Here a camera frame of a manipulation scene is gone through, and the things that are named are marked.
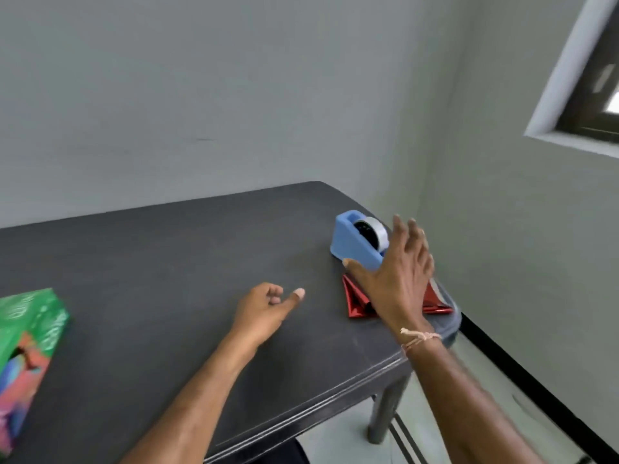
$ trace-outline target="tiled floor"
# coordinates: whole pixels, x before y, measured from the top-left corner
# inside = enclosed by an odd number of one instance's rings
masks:
[[[501,373],[485,355],[460,335],[453,352],[541,456],[550,464],[576,464],[584,453]],[[394,437],[372,445],[365,431],[372,409],[368,399],[299,437],[312,464],[407,464]],[[417,378],[413,376],[398,407],[398,414],[428,464],[449,464],[449,456]],[[396,425],[408,453],[420,463]]]

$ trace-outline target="tabletop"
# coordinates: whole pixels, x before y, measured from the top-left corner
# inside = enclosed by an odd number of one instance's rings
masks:
[[[0,296],[52,287],[71,314],[11,463],[116,462],[262,281],[306,297],[239,376],[212,460],[310,413],[304,427],[325,420],[352,405],[334,398],[407,368],[380,320],[347,316],[329,244],[336,215],[352,209],[371,214],[306,182],[0,229]],[[459,317],[432,322],[454,335]]]

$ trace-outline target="person's left hand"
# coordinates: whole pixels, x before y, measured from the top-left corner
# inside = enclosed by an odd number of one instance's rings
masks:
[[[281,301],[283,288],[272,283],[255,286],[238,303],[230,336],[253,352],[282,325],[284,319],[305,296],[303,288]]]

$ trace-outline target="tape roll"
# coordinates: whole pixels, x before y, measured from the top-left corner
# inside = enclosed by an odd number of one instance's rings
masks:
[[[365,217],[353,223],[361,235],[378,252],[382,252],[389,247],[389,234],[383,224],[376,218]]]

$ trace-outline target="white thread bracelet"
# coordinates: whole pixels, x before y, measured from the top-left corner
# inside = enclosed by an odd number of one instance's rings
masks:
[[[418,330],[408,330],[404,327],[400,329],[400,334],[415,337],[409,343],[405,343],[402,345],[402,349],[404,350],[405,353],[413,345],[418,345],[422,342],[425,342],[426,340],[430,340],[431,338],[438,338],[440,340],[443,339],[443,336],[441,336],[441,334],[436,333],[436,332],[419,332]]]

